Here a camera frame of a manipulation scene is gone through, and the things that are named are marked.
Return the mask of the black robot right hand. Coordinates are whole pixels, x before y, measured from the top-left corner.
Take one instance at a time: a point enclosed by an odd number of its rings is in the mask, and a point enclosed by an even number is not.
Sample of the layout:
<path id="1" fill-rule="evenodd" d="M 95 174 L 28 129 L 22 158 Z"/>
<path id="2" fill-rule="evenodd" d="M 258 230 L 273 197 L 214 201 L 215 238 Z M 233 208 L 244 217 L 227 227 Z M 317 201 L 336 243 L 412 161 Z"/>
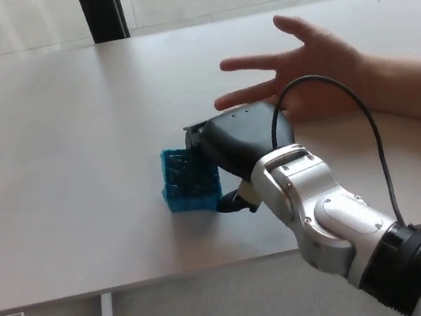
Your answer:
<path id="1" fill-rule="evenodd" d="M 248 184 L 255 164 L 273 150 L 274 108 L 263 101 L 251 103 L 187 126 L 186 147 L 199 150 L 210 163 Z"/>

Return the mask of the person's bare hand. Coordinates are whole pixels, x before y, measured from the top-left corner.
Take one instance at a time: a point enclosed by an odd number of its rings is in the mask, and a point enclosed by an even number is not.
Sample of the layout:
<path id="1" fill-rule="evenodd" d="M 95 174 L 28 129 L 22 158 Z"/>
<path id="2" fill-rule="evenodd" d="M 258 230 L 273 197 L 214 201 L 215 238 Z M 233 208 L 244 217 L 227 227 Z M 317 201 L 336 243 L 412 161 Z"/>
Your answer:
<path id="1" fill-rule="evenodd" d="M 275 77 L 245 89 L 219 97 L 219 110 L 257 101 L 276 103 L 281 91 L 296 78 L 320 75 L 332 78 L 353 91 L 361 101 L 372 106 L 364 71 L 365 56 L 326 29 L 298 17 L 275 15 L 275 27 L 302 42 L 302 46 L 278 54 L 248 55 L 223 59 L 222 71 L 273 70 Z M 306 82 L 294 87 L 284 98 L 282 110 L 291 122 L 319 120 L 352 112 L 356 108 L 342 90 L 324 82 Z"/>

